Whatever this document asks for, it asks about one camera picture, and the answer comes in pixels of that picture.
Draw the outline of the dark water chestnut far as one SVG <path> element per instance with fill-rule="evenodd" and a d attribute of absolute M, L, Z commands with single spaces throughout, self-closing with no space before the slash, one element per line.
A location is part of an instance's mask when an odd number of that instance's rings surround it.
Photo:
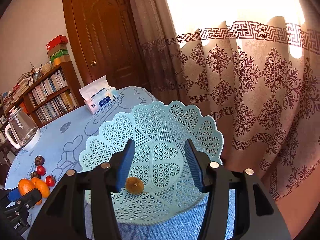
<path fill-rule="evenodd" d="M 34 163 L 36 166 L 42 166 L 44 164 L 44 157 L 39 155 L 35 158 Z"/>

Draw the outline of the red cherry tomato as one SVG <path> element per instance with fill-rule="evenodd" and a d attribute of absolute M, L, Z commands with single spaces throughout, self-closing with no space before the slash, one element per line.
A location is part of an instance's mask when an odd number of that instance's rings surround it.
<path fill-rule="evenodd" d="M 44 176 L 46 174 L 46 169 L 42 165 L 39 165 L 36 167 L 36 172 L 39 176 Z"/>
<path fill-rule="evenodd" d="M 56 179 L 54 176 L 46 176 L 46 184 L 48 187 L 53 187 L 56 184 Z"/>

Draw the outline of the red box on shelf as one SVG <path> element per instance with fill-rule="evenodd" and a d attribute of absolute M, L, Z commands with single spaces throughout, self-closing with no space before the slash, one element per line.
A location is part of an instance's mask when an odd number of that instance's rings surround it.
<path fill-rule="evenodd" d="M 57 37 L 55 37 L 54 39 L 52 39 L 50 42 L 46 44 L 46 48 L 47 48 L 47 51 L 50 51 L 58 44 L 67 44 L 67 43 L 68 43 L 68 39 L 66 36 L 58 35 Z"/>

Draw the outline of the tan longan fruit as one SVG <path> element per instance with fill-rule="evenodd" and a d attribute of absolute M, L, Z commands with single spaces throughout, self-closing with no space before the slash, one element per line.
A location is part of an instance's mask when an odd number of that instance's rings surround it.
<path fill-rule="evenodd" d="M 140 194 L 144 191 L 144 184 L 137 177 L 129 177 L 126 180 L 125 189 L 131 194 Z"/>

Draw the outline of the dark water chestnut near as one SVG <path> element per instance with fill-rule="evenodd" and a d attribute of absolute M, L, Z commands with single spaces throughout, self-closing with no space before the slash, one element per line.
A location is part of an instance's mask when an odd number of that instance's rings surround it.
<path fill-rule="evenodd" d="M 31 172 L 30 178 L 31 178 L 31 179 L 33 179 L 33 178 L 40 179 L 41 176 L 40 176 L 36 171 L 34 171 L 34 172 Z"/>

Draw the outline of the brown wooden door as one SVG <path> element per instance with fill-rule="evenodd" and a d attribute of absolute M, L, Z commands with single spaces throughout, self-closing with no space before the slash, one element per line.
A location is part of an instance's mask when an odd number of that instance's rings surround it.
<path fill-rule="evenodd" d="M 130 0 L 62 0 L 68 39 L 85 85 L 150 90 Z"/>

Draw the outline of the blue patterned tablecloth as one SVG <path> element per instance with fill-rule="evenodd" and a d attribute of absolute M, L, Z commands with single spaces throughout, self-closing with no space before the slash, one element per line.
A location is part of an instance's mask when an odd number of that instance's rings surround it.
<path fill-rule="evenodd" d="M 86 148 L 89 137 L 97 135 L 100 126 L 114 118 L 117 113 L 130 113 L 136 105 L 149 105 L 158 101 L 143 88 L 127 87 L 118 92 L 118 98 L 109 106 L 91 114 L 87 107 L 79 107 L 40 129 L 41 137 L 30 151 L 21 150 L 8 172 L 4 187 L 14 189 L 18 182 L 30 179 L 36 169 L 34 160 L 44 157 L 48 175 L 60 180 L 70 169 L 84 171 L 79 155 Z M 123 239 L 197 239 L 204 217 L 208 196 L 188 211 L 152 225 L 119 223 Z"/>

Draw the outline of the light blue lattice basket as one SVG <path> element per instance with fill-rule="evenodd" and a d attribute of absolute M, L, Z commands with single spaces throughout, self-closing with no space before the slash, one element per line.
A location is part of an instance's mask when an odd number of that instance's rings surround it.
<path fill-rule="evenodd" d="M 211 116 L 203 116 L 197 106 L 179 101 L 136 105 L 130 113 L 117 113 L 104 122 L 98 134 L 87 139 L 79 155 L 82 169 L 90 171 L 109 161 L 129 139 L 136 146 L 129 176 L 140 179 L 144 191 L 131 194 L 121 189 L 112 194 L 119 223 L 158 224 L 203 200 L 185 159 L 184 143 L 191 139 L 198 151 L 220 163 L 224 138 Z"/>

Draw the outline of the wooden bookshelf with books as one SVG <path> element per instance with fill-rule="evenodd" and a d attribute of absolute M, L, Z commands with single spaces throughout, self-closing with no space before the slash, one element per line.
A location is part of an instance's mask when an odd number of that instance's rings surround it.
<path fill-rule="evenodd" d="M 4 105 L 6 116 L 21 107 L 41 128 L 59 117 L 83 106 L 81 88 L 71 61 L 53 67 L 30 85 L 19 97 Z"/>

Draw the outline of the beige patterned curtain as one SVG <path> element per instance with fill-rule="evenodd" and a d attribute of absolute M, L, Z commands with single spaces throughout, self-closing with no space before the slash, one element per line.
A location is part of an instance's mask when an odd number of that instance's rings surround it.
<path fill-rule="evenodd" d="M 318 199 L 319 2 L 130 2 L 153 94 L 211 115 L 273 199 Z"/>

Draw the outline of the green box on shelf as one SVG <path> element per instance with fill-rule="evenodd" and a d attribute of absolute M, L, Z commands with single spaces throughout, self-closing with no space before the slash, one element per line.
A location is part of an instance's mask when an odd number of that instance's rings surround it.
<path fill-rule="evenodd" d="M 59 58 L 68 54 L 69 53 L 67 49 L 60 49 L 57 52 L 55 52 L 53 55 L 51 55 L 49 58 L 50 58 L 50 61 L 53 62 L 56 58 Z"/>

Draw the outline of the orange mandarin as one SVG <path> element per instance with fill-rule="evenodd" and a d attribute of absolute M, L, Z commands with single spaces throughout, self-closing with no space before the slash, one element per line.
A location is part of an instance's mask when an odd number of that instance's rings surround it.
<path fill-rule="evenodd" d="M 33 189 L 35 189 L 35 185 L 32 183 L 31 180 L 23 178 L 18 183 L 18 190 L 21 196 L 27 194 Z"/>
<path fill-rule="evenodd" d="M 46 199 L 49 197 L 50 188 L 44 181 L 37 179 L 35 180 L 34 185 L 40 191 L 42 198 Z"/>
<path fill-rule="evenodd" d="M 31 182 L 35 185 L 37 181 L 39 181 L 40 179 L 37 177 L 33 177 L 31 178 Z"/>

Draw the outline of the white tissue box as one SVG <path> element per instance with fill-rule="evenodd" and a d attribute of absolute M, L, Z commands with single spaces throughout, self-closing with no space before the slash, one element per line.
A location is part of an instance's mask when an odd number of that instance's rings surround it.
<path fill-rule="evenodd" d="M 117 100 L 118 91 L 108 84 L 106 75 L 79 89 L 85 105 L 92 114 L 96 114 Z"/>

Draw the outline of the dark water chestnut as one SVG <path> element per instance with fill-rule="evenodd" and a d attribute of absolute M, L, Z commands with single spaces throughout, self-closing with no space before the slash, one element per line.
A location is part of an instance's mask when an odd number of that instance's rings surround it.
<path fill-rule="evenodd" d="M 34 163 L 36 166 L 42 166 L 44 164 L 44 157 L 39 155 L 35 158 Z"/>
<path fill-rule="evenodd" d="M 31 172 L 30 178 L 31 178 L 31 179 L 33 179 L 33 178 L 40 179 L 41 176 L 40 176 L 36 171 L 34 171 L 34 172 Z"/>

